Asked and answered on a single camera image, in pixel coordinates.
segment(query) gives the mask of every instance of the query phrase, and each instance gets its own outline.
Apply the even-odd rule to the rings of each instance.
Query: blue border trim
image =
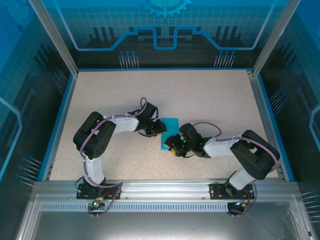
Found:
[[[14,149],[16,147],[16,144],[18,142],[18,139],[19,139],[19,136],[22,132],[22,120],[21,120],[21,115],[20,115],[20,112],[13,106],[13,105],[10,105],[6,100],[4,100],[2,97],[0,97],[0,103],[2,103],[3,105],[5,105],[11,112],[13,112],[16,116],[16,119],[18,121],[18,125],[19,125],[19,128],[14,136],[14,139],[12,141],[12,144],[10,146],[10,149],[8,151],[8,154],[6,155],[5,157],[5,160],[4,160],[4,163],[1,167],[1,170],[0,170],[0,182],[5,174],[5,171],[7,169],[7,166],[9,164],[9,161],[11,159],[11,156],[12,156],[12,153],[14,152]]]
[[[134,68],[134,69],[121,69],[121,68],[79,68],[79,72],[123,72],[123,71],[168,71],[168,70],[249,70],[252,68],[244,67],[244,68],[214,68],[214,67],[204,67],[204,68]]]
[[[55,145],[57,144],[57,141],[60,141],[60,137],[58,136],[58,131],[59,128],[61,126],[61,123],[63,124],[64,121],[66,120],[67,117],[67,112],[70,106],[70,102],[71,102],[71,97],[72,97],[72,93],[74,92],[75,89],[75,84],[76,84],[76,78],[71,74],[68,84],[66,86],[65,92],[64,92],[64,96],[60,105],[60,109],[58,112],[58,115],[56,116],[56,120],[55,120],[55,124],[52,130],[52,134],[49,140],[49,144],[48,147],[46,149],[44,158],[43,158],[43,163],[38,175],[38,181],[41,182],[43,180],[44,175],[46,174],[46,170],[47,170],[47,165],[49,163],[49,159],[51,157],[52,151],[55,147]]]
[[[285,169],[283,169],[283,170],[286,171],[286,173],[288,175],[288,180],[290,182],[294,182],[295,178],[294,178],[294,175],[292,173],[292,169],[291,169],[291,166],[290,166],[290,163],[289,163],[289,160],[288,160],[288,156],[287,156],[287,153],[286,153],[286,150],[285,150],[285,147],[284,147],[284,143],[282,142],[282,139],[281,139],[281,136],[280,136],[280,132],[279,132],[279,129],[278,129],[278,125],[277,125],[274,113],[272,112],[272,108],[271,108],[271,105],[270,105],[270,102],[269,102],[267,91],[266,91],[264,82],[262,81],[260,73],[258,75],[258,81],[259,81],[259,84],[260,84],[260,87],[261,87],[261,90],[262,90],[263,98],[264,98],[268,113],[270,115],[271,124],[272,124],[272,127],[274,129],[275,137],[276,137],[276,139],[278,141],[278,144],[279,144],[281,156],[282,156],[284,167],[285,167]]]
[[[315,121],[315,115],[317,112],[320,111],[320,104],[318,106],[316,106],[312,112],[311,112],[311,116],[310,116],[310,122],[309,122],[309,129],[311,131],[311,134],[313,136],[313,139],[315,141],[316,146],[318,147],[318,150],[320,152],[320,141],[318,139],[318,136],[316,134],[316,131],[314,129],[314,121]]]

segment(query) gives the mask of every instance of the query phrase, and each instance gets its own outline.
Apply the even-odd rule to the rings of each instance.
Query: speckled tabletop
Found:
[[[140,108],[146,97],[160,118],[178,118],[179,125],[208,121],[221,137],[251,129],[266,139],[255,97],[245,70],[160,70],[80,72],[63,128],[51,180],[76,180],[84,175],[73,136],[91,112],[125,114]],[[209,125],[196,127],[213,136]],[[228,178],[241,165],[234,156],[185,159],[161,150],[161,137],[137,132],[114,134],[102,155],[109,180]],[[277,177],[276,171],[268,177]]]

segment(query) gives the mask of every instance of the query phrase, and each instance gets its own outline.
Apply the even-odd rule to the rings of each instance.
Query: transparent side wall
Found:
[[[302,194],[320,189],[319,10],[318,1],[301,1],[261,71]],[[318,221],[319,200],[313,193],[304,197],[311,221]],[[314,224],[319,234],[320,225]]]
[[[251,68],[287,0],[44,0],[81,69]]]
[[[70,72],[28,2],[0,1],[0,35],[0,235],[9,240],[37,180]]]

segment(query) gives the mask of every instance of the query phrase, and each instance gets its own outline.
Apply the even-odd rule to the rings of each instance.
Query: blue graphic backdrop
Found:
[[[142,67],[168,67],[163,63],[170,58],[175,58],[172,63],[183,67],[213,67],[221,50],[246,51],[236,54],[235,67],[252,67],[286,3],[286,0],[44,1],[80,68],[120,68],[117,55],[120,51],[139,53]],[[192,63],[184,60],[186,48],[190,50]],[[164,56],[156,50],[174,54]],[[88,59],[93,57],[95,62],[90,62]]]
[[[0,0],[0,71],[34,15],[26,3],[25,0]]]

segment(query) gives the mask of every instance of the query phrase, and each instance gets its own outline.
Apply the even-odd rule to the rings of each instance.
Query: blue paper square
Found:
[[[164,143],[168,137],[179,133],[179,119],[165,117],[161,120],[166,126],[166,132],[161,135],[161,150],[168,150]]]

